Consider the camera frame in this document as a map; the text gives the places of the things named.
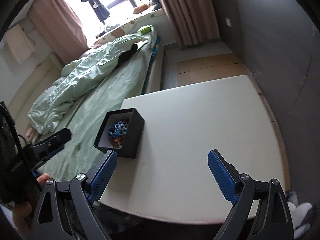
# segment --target blue gripper pad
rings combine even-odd
[[[236,204],[238,200],[238,196],[236,195],[236,183],[213,151],[208,154],[208,165],[224,198],[231,201],[233,205]]]
[[[117,154],[112,152],[90,184],[88,201],[93,204],[99,200],[117,166]]]

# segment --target towel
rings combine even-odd
[[[28,37],[17,24],[4,34],[4,42],[8,44],[9,49],[20,65],[35,52]]]

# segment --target bed frame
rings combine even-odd
[[[146,93],[160,90],[163,56],[164,47],[160,43],[158,53],[151,66]],[[52,86],[53,82],[61,77],[60,73],[62,69],[63,65],[61,65],[58,58],[52,53],[33,71],[18,89],[8,105],[9,112],[16,122],[15,127],[18,134],[25,135],[29,126],[27,114],[31,106],[46,89]]]

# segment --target white table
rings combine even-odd
[[[145,120],[137,157],[118,158],[100,202],[155,220],[222,223],[232,205],[209,170],[212,149],[240,173],[284,188],[276,137],[247,76],[129,98],[121,108],[132,107]]]

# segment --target headboard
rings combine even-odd
[[[12,101],[8,106],[8,110],[16,122],[16,130],[18,134],[25,135],[28,121],[28,112],[36,99],[49,87],[52,83],[61,77],[63,66],[57,57],[51,53],[25,80],[18,89]]]

